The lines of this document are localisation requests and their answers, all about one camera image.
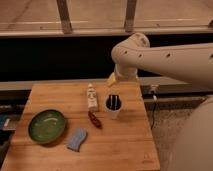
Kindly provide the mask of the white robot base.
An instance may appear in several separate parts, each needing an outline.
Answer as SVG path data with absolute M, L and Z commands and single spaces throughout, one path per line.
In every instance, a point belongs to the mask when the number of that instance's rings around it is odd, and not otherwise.
M 213 96 L 186 121 L 173 146 L 167 171 L 213 171 Z

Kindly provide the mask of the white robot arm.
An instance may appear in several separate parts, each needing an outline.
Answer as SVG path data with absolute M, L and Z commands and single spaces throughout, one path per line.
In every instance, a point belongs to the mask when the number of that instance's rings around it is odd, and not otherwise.
M 146 35 L 134 33 L 113 47 L 111 57 L 108 86 L 137 81 L 141 69 L 213 90 L 213 43 L 151 47 Z

